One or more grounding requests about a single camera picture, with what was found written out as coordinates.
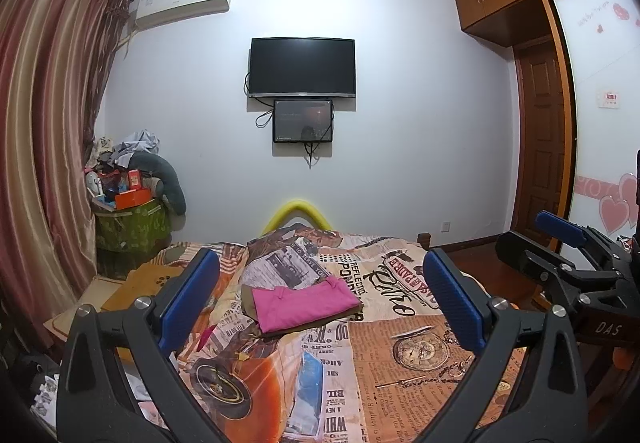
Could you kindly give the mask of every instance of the tv screen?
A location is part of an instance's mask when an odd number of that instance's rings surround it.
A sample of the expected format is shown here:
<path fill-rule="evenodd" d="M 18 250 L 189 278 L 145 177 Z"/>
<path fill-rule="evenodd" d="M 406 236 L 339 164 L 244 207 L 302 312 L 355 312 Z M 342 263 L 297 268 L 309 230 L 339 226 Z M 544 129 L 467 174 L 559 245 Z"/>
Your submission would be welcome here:
<path fill-rule="evenodd" d="M 356 96 L 355 42 L 344 38 L 254 38 L 249 96 Z"/>
<path fill-rule="evenodd" d="M 334 139 L 331 100 L 274 100 L 273 141 L 316 144 Z"/>

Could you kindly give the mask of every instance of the blue gripper pad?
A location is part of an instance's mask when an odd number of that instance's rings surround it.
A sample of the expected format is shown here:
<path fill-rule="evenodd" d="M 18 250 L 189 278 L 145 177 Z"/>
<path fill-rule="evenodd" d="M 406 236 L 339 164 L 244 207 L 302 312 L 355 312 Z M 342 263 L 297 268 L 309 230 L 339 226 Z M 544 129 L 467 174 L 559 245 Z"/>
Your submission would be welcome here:
<path fill-rule="evenodd" d="M 189 272 L 173 301 L 160 315 L 160 352 L 168 357 L 187 339 L 198 315 L 204 308 L 218 282 L 220 261 L 215 251 L 201 248 L 193 261 L 184 269 Z"/>
<path fill-rule="evenodd" d="M 422 274 L 460 347 L 480 355 L 486 345 L 484 335 L 491 323 L 491 314 L 486 304 L 489 297 L 478 283 L 462 275 L 447 254 L 439 248 L 428 251 L 425 255 Z"/>
<path fill-rule="evenodd" d="M 551 237 L 555 237 L 559 241 L 574 248 L 580 248 L 587 242 L 579 226 L 559 218 L 546 210 L 543 210 L 536 216 L 536 226 L 543 232 L 551 235 Z"/>

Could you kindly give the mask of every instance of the red box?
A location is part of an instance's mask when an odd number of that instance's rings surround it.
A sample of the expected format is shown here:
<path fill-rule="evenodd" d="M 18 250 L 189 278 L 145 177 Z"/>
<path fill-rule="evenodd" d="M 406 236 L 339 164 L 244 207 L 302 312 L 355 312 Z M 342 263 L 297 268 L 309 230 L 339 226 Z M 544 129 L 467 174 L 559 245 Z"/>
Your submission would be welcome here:
<path fill-rule="evenodd" d="M 138 169 L 129 171 L 129 190 L 142 188 L 142 178 Z"/>
<path fill-rule="evenodd" d="M 127 190 L 116 195 L 116 209 L 137 207 L 151 201 L 151 191 L 148 188 Z"/>

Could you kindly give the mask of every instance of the silver bolt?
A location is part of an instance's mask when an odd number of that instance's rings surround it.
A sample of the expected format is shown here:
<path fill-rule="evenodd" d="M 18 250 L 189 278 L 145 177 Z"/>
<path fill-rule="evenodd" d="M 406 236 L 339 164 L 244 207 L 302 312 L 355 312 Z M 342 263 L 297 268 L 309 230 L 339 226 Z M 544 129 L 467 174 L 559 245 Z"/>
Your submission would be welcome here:
<path fill-rule="evenodd" d="M 566 315 L 566 309 L 564 309 L 559 304 L 554 304 L 553 308 L 551 308 L 551 313 L 553 313 L 556 317 L 564 317 Z"/>
<path fill-rule="evenodd" d="M 143 295 L 142 297 L 138 297 L 133 301 L 133 305 L 138 309 L 146 309 L 151 306 L 151 297 Z"/>
<path fill-rule="evenodd" d="M 491 305 L 495 309 L 499 309 L 500 311 L 502 311 L 509 307 L 509 301 L 502 297 L 494 297 L 491 299 Z"/>
<path fill-rule="evenodd" d="M 76 311 L 81 317 L 86 317 L 91 313 L 91 304 L 82 304 Z"/>

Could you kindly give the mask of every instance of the white wall-mounted air conditioner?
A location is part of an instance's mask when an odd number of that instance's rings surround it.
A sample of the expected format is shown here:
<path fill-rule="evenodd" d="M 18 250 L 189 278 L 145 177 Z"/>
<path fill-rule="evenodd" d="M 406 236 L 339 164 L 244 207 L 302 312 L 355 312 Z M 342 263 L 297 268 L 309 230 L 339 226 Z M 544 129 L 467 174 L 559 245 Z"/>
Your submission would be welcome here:
<path fill-rule="evenodd" d="M 176 20 L 226 12 L 230 2 L 231 0 L 140 0 L 136 27 L 146 30 Z"/>

